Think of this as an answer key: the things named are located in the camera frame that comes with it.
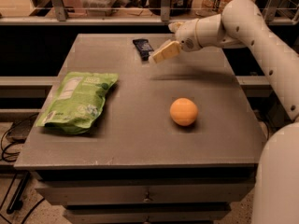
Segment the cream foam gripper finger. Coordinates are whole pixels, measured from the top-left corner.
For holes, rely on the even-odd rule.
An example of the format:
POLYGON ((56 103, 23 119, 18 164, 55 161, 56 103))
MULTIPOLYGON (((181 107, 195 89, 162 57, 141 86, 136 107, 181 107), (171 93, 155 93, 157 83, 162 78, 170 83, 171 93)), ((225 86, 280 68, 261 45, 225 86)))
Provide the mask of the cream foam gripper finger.
POLYGON ((178 41, 167 40, 149 56, 149 60, 151 62, 160 63, 178 56, 180 51, 181 45, 178 41))
POLYGON ((168 24, 168 28, 171 33, 175 33, 182 25, 183 22, 181 21, 171 22, 168 24))

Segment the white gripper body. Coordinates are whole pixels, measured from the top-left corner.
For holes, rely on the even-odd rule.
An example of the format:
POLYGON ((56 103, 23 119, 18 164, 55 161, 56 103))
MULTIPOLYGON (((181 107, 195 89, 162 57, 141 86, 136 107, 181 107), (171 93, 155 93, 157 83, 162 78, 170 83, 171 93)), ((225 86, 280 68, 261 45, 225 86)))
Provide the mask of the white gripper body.
POLYGON ((186 52, 192 52, 200 49, 196 35, 196 25, 198 20, 179 22, 176 25, 175 39, 186 52))

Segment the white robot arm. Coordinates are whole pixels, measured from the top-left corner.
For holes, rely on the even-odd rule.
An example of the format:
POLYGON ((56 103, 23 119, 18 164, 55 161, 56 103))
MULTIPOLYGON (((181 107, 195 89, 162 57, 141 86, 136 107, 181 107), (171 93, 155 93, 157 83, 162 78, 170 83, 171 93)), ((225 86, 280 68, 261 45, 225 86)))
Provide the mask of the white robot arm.
POLYGON ((204 47, 250 50, 263 71, 246 94, 274 94, 292 121, 272 134, 258 163, 251 224, 299 224, 299 57, 266 25, 250 0, 232 0, 221 14, 173 22, 174 38, 151 59, 156 63, 204 47))

